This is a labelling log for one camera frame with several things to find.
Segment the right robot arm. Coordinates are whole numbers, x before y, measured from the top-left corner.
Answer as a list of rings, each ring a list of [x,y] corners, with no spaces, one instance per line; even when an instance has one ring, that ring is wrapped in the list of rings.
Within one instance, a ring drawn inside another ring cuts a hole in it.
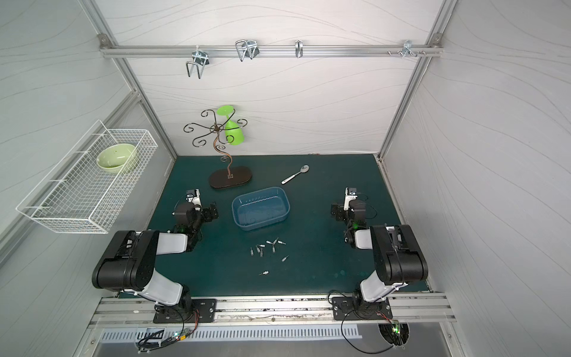
[[[349,297],[332,297],[337,321],[391,321],[389,297],[428,278],[428,264],[409,225],[369,226],[367,204],[353,199],[331,205],[331,215],[346,223],[343,238],[351,248],[373,253],[374,270]]]

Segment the blue plastic storage box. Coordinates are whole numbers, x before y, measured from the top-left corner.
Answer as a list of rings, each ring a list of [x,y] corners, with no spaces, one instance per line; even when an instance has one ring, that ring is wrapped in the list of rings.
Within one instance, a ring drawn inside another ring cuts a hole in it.
[[[268,187],[237,196],[232,204],[233,221],[243,231],[253,231],[286,220],[291,205],[284,189]]]

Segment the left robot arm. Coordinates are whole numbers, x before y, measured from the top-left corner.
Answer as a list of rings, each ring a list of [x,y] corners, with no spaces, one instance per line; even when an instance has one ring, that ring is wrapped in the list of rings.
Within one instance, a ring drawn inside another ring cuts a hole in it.
[[[117,231],[92,273],[92,285],[153,302],[155,324],[212,323],[217,301],[194,300],[188,286],[158,272],[156,257],[193,251],[203,224],[219,217],[217,205],[204,208],[199,203],[184,202],[176,206],[173,215],[175,226],[170,232]]]

